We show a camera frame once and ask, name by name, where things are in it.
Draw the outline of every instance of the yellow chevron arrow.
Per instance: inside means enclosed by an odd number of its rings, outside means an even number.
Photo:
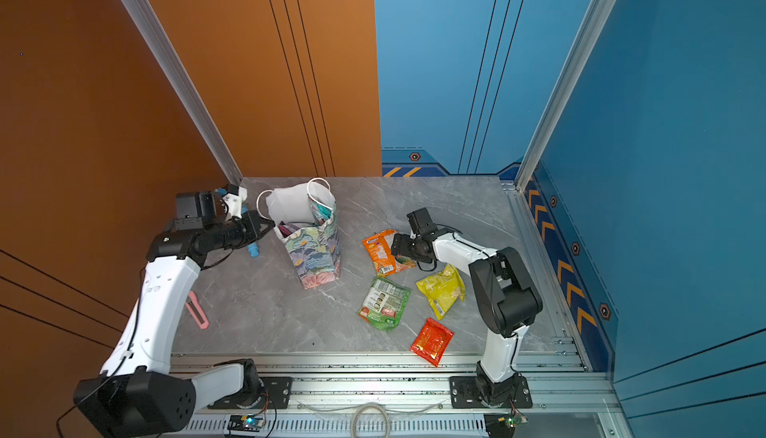
[[[552,231],[555,231],[556,228],[553,227],[553,224],[550,222],[542,221],[542,241],[545,242],[545,229],[551,229]]]
[[[537,195],[537,196],[539,196],[539,195],[540,195],[540,192],[538,192],[538,191],[529,191],[529,208],[531,208],[531,196],[532,196],[532,195]]]
[[[577,330],[580,332],[580,335],[582,335],[582,319],[585,318],[588,320],[594,327],[598,327],[596,325],[596,320],[591,317],[585,310],[578,307],[577,309]]]
[[[547,212],[548,209],[546,209],[545,207],[543,207],[541,205],[535,205],[535,223],[538,222],[538,219],[540,218],[540,212],[541,211]]]
[[[572,305],[572,292],[577,293],[582,298],[585,298],[585,294],[578,287],[572,285],[571,282],[567,283],[567,304]]]
[[[561,283],[561,269],[569,270],[570,272],[574,273],[575,271],[572,270],[571,265],[569,265],[567,262],[559,261],[559,283]]]

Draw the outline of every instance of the robotic arm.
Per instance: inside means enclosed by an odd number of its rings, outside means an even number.
[[[407,214],[412,234],[397,233],[394,255],[433,263],[448,262],[470,275],[487,328],[484,356],[476,366],[476,387],[484,405],[502,406],[522,380],[515,371],[521,341],[542,311],[542,298],[519,252],[498,251],[467,241],[455,230],[439,228],[428,210]]]
[[[230,184],[224,192],[223,222],[216,221],[212,193],[176,196],[177,218],[149,247],[141,293],[117,347],[100,376],[74,391],[75,405],[104,436],[178,431],[195,410],[222,397],[246,408],[261,394],[252,360],[221,364],[190,380],[168,375],[183,305],[207,254],[247,247],[274,227],[254,211],[242,212],[244,188]]]

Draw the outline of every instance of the pink handle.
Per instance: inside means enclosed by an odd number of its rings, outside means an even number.
[[[192,306],[189,305],[188,302],[186,302],[186,309],[189,311],[189,313],[192,314],[192,318],[194,318],[194,321],[197,322],[197,325],[199,325],[199,328],[202,328],[205,330],[208,326],[210,326],[210,322],[207,320],[207,316],[205,312],[202,311],[202,307],[199,305],[199,301],[197,300],[197,294],[194,292],[189,292],[189,299],[191,299],[191,303],[194,304],[194,308],[197,309],[197,312],[199,313],[199,316],[202,318],[202,321],[199,321],[199,318],[197,318],[197,314],[194,313],[194,310],[192,310]]]

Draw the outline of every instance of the orange snack package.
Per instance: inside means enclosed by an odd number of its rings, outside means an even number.
[[[426,318],[426,324],[410,347],[410,351],[428,360],[438,367],[446,346],[455,334],[433,318]]]
[[[395,234],[396,231],[392,230],[382,231],[362,241],[380,278],[415,266],[415,261],[411,258],[391,254],[391,244],[394,242]]]

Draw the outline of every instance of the orange wall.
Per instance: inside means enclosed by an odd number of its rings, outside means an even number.
[[[149,1],[245,176],[380,175],[374,0]]]
[[[128,313],[175,194],[225,178],[120,0],[0,4],[0,248]],[[0,276],[125,325],[2,254]],[[107,345],[0,309],[0,434],[54,436],[76,383],[98,375],[120,333],[5,281],[0,304]],[[63,431],[96,435],[79,412]]]

